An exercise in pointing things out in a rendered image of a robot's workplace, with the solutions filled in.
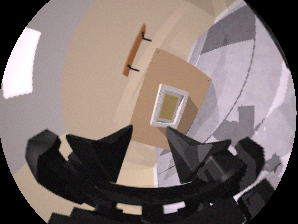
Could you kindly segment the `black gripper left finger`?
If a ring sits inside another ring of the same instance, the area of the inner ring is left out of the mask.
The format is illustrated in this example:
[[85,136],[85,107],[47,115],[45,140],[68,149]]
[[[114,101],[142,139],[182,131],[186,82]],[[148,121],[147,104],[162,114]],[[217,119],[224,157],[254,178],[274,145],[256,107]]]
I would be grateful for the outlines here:
[[72,152],[77,152],[85,156],[93,157],[97,160],[100,168],[104,169],[105,175],[109,177],[112,184],[116,184],[118,173],[121,171],[122,163],[124,163],[125,153],[128,151],[130,140],[132,140],[133,125],[126,125],[120,131],[105,136],[104,139],[90,140],[84,137],[69,135],[67,139]]

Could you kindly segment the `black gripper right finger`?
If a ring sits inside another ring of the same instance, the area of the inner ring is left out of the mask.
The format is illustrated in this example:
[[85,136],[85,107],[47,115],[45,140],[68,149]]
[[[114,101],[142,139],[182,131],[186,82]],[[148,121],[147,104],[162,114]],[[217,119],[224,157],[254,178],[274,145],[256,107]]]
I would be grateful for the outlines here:
[[230,147],[231,141],[222,140],[216,141],[216,143],[202,144],[200,141],[190,139],[189,136],[185,136],[184,133],[176,131],[170,125],[166,125],[166,137],[168,137],[168,145],[172,151],[174,164],[176,164],[177,175],[180,177],[180,183],[188,184],[192,183],[190,177],[194,175],[197,169],[201,168],[201,165],[205,163],[209,155],[212,153],[221,152],[223,149]]

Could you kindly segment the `tan flat board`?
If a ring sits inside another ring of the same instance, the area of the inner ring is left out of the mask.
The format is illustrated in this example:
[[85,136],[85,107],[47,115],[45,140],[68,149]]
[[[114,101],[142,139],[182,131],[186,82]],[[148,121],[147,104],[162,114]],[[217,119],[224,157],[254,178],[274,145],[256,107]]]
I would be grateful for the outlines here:
[[210,81],[212,79],[209,76],[206,76],[204,72],[201,72],[201,69],[194,67],[188,61],[180,59],[180,57],[174,56],[164,49],[154,49],[129,123],[129,125],[133,125],[132,141],[153,145],[156,148],[170,149],[165,132],[166,127],[150,125],[154,105],[156,105],[158,85],[165,84],[168,87],[189,92],[184,115],[182,115],[176,129],[185,135],[192,125],[194,117],[200,111]]

